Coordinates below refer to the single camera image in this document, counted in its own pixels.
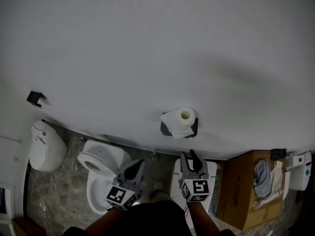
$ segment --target gray wall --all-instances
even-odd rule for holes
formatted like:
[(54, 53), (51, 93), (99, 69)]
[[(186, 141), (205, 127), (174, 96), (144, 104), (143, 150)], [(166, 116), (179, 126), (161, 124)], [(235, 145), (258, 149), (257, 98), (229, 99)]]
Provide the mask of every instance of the gray wall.
[[(4, 79), (78, 131), (227, 159), (314, 140), (315, 0), (1, 0)], [(159, 115), (195, 109), (174, 141)]]

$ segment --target tiled floor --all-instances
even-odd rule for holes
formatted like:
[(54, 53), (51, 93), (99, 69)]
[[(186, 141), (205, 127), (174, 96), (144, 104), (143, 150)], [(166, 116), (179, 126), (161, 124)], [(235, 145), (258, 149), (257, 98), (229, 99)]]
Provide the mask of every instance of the tiled floor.
[[(77, 160), (77, 155), (84, 146), (84, 142), (80, 139), (81, 135), (55, 125), (51, 126), (66, 142), (67, 154), (61, 167), (52, 173), (43, 173), (31, 169), (27, 194), (27, 215), (42, 226), (47, 235), (55, 236), (62, 235), (71, 226), (84, 229), (100, 216), (95, 214), (89, 207), (86, 197), (89, 172)], [(158, 162), (150, 163), (151, 152), (124, 146), (120, 147), (130, 154), (133, 160), (145, 159), (146, 168), (142, 186), (144, 194), (140, 202), (148, 202), (148, 195), (156, 181), (162, 180), (165, 187), (169, 186), (173, 166), (178, 159), (177, 156), (158, 154)], [(217, 175), (221, 177), (221, 174), (222, 170), (218, 170)], [(220, 188), (220, 183), (216, 183), (209, 211), (212, 210), (212, 207), (218, 205)], [(229, 228), (236, 235), (264, 236), (271, 229), (275, 233), (273, 235), (288, 235), (287, 229), (295, 223), (301, 209), (301, 204), (294, 202), (295, 194), (296, 192), (289, 191), (283, 204), (282, 216), (278, 221), (246, 232), (241, 232), (215, 219), (211, 212), (210, 216), (221, 230)]]

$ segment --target toilet seat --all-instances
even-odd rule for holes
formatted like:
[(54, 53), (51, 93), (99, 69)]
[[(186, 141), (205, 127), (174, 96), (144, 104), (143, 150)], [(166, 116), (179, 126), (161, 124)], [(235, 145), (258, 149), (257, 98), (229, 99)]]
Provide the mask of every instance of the toilet seat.
[(79, 162), (89, 170), (87, 198), (91, 209), (104, 215), (111, 205), (106, 200), (107, 186), (113, 182), (119, 168), (131, 161), (121, 148), (88, 140), (78, 155)]
[(78, 155), (79, 162), (89, 171), (95, 172), (104, 177), (116, 176), (118, 174), (117, 164), (111, 158), (103, 161), (91, 154), (81, 152)]

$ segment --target toilet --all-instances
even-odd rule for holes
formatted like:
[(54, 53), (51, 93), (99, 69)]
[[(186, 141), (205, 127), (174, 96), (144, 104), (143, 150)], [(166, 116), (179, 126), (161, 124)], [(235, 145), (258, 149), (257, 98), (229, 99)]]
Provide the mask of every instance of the toilet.
[(106, 200), (106, 189), (113, 182), (119, 168), (131, 161), (121, 148), (88, 140), (78, 155), (79, 162), (89, 170), (87, 198), (91, 209), (104, 215), (111, 205)]
[(58, 169), (67, 152), (64, 141), (43, 121), (36, 121), (31, 127), (31, 132), (29, 155), (32, 168), (45, 172)]

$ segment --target shoe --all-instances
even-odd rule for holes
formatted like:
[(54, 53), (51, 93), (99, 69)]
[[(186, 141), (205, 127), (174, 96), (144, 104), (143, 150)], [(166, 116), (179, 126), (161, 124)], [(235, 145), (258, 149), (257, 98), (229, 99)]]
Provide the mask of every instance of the shoe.
[(156, 190), (160, 190), (160, 191), (164, 191), (164, 185), (162, 182), (155, 182), (153, 185), (153, 189)]

